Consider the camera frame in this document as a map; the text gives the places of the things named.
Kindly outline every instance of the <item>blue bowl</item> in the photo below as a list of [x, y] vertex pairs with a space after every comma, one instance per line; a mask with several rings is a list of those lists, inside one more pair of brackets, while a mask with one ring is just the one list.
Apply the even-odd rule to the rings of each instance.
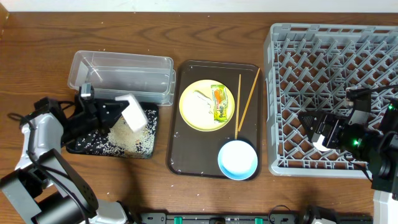
[[233, 180], [244, 180], [254, 174], [258, 159], [253, 147], [240, 140], [226, 143], [218, 153], [218, 167]]

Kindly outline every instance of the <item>chopstick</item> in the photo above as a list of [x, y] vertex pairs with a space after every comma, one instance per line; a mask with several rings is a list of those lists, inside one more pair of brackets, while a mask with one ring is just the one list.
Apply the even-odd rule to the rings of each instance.
[[249, 104], [250, 104], [250, 100], [251, 100], [251, 95], [253, 94], [254, 87], [256, 87], [256, 82], [257, 82], [257, 78], [258, 78], [259, 74], [260, 74], [260, 68], [257, 71], [256, 77], [254, 78], [253, 86], [251, 87], [249, 98], [248, 98], [248, 101], [246, 102], [246, 107], [244, 108], [242, 120], [241, 120], [241, 123], [239, 124], [238, 131], [241, 131], [243, 120], [244, 120], [244, 117], [246, 116], [246, 111], [248, 110], [248, 107], [249, 107]]
[[236, 103], [236, 124], [235, 124], [235, 140], [238, 138], [238, 123], [239, 123], [239, 102], [241, 101], [241, 74], [239, 74], [238, 84], [238, 102]]

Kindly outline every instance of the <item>green connector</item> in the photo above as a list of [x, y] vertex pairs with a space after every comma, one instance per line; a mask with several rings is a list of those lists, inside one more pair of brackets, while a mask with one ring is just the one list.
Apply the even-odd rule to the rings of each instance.
[[174, 224], [182, 224], [182, 217], [174, 217]]
[[255, 218], [254, 224], [263, 224], [262, 218]]

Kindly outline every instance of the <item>clear plastic container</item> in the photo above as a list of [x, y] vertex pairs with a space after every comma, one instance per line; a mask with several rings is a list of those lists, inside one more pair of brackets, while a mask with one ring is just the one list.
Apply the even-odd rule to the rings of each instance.
[[80, 50], [73, 58], [68, 86], [90, 82], [95, 98], [133, 94], [138, 101], [172, 105], [175, 71], [170, 57]]

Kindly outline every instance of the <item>round plate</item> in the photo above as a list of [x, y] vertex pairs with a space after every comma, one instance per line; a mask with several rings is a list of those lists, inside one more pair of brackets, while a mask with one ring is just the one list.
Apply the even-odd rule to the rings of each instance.
[[257, 169], [257, 154], [248, 143], [234, 140], [226, 143], [218, 153], [218, 167], [233, 180], [251, 177]]
[[182, 119], [193, 129], [198, 131], [215, 131], [225, 126], [234, 115], [235, 101], [231, 91], [226, 87], [226, 96], [228, 99], [228, 105], [226, 110], [227, 120], [222, 123], [214, 121], [213, 103], [211, 107], [207, 102], [194, 94], [194, 91], [199, 91], [205, 97], [213, 101], [213, 93], [211, 91], [211, 85], [222, 85], [222, 83], [214, 80], [200, 80], [189, 85], [180, 98], [180, 113]]

